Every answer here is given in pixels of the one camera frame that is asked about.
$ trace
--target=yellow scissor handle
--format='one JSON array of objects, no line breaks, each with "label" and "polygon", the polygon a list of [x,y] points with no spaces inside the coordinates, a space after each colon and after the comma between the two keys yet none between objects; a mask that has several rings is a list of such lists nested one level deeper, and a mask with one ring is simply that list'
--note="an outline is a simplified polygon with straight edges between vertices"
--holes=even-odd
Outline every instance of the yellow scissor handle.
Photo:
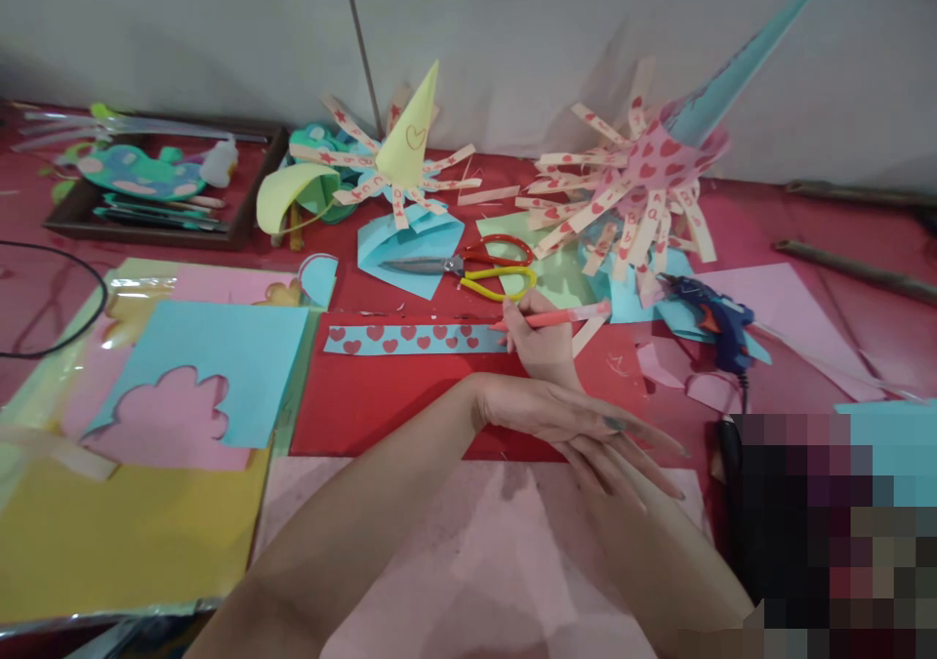
[{"label": "yellow scissor handle", "polygon": [[[530,279],[530,283],[522,291],[514,293],[512,296],[495,293],[494,291],[488,290],[483,285],[475,283],[475,281],[481,280],[482,278],[492,278],[502,275],[525,275]],[[489,268],[484,271],[466,271],[466,277],[459,282],[469,290],[473,290],[475,293],[484,296],[488,300],[502,303],[505,298],[511,298],[516,303],[524,297],[524,293],[537,285],[537,273],[529,267],[497,267]]]}]

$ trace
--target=hand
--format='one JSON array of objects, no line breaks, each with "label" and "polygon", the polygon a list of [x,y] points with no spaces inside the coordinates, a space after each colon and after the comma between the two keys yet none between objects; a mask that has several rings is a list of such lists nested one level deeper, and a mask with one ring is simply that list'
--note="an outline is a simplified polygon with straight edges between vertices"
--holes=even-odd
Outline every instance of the hand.
[{"label": "hand", "polygon": [[517,351],[527,374],[573,391],[582,391],[573,363],[573,326],[566,322],[534,329],[524,319],[524,315],[552,312],[556,306],[536,289],[527,291],[518,305],[505,299],[503,306],[508,326],[508,353]]},{"label": "hand", "polygon": [[[605,493],[598,471],[622,498],[644,509],[618,464],[605,451],[607,444],[662,491],[683,499],[680,489],[628,435],[680,456],[686,456],[686,449],[627,410],[546,381],[482,373],[472,374],[468,380],[479,423],[527,432],[550,442],[573,466],[581,485]],[[587,452],[589,459],[581,452]]]}]

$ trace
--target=blue glue gun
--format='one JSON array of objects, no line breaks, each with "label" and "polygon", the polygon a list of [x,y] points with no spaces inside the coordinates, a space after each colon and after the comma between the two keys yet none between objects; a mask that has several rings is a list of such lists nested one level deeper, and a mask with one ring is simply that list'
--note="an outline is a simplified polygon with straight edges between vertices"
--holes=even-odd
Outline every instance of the blue glue gun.
[{"label": "blue glue gun", "polygon": [[661,273],[661,277],[669,282],[674,295],[700,313],[697,327],[715,337],[716,367],[736,375],[748,371],[752,357],[745,344],[745,327],[754,322],[754,312],[695,278],[666,273]]}]

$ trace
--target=scissors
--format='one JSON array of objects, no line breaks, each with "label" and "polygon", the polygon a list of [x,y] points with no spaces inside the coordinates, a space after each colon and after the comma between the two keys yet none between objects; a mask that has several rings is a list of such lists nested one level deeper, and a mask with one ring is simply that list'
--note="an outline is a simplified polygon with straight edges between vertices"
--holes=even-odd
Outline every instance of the scissors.
[{"label": "scissors", "polygon": [[[485,245],[490,242],[513,244],[524,252],[526,257],[522,261],[517,261],[514,259],[491,256],[485,248]],[[493,264],[495,268],[481,271],[466,271],[466,262],[469,261]],[[527,246],[524,241],[509,234],[489,234],[486,237],[482,237],[481,241],[467,246],[454,257],[414,257],[412,259],[383,262],[382,266],[396,268],[410,273],[448,273],[451,271],[462,278],[459,282],[469,290],[473,290],[475,293],[489,300],[500,303],[505,298],[510,298],[517,302],[524,297],[524,293],[537,285],[537,273],[530,268],[533,261],[534,252],[531,251],[531,248]],[[530,279],[530,283],[522,291],[514,293],[511,296],[495,293],[494,291],[488,290],[480,283],[475,282],[482,278],[517,274],[527,276]]]}]

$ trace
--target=red heart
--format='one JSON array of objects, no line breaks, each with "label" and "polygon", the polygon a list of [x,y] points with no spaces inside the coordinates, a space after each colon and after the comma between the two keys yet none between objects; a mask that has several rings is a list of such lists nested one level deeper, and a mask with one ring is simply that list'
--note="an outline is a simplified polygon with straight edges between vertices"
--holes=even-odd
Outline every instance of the red heart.
[{"label": "red heart", "polygon": [[667,158],[668,156],[673,156],[678,151],[680,151],[681,146],[674,140],[664,140],[664,143],[661,144],[661,156]]}]

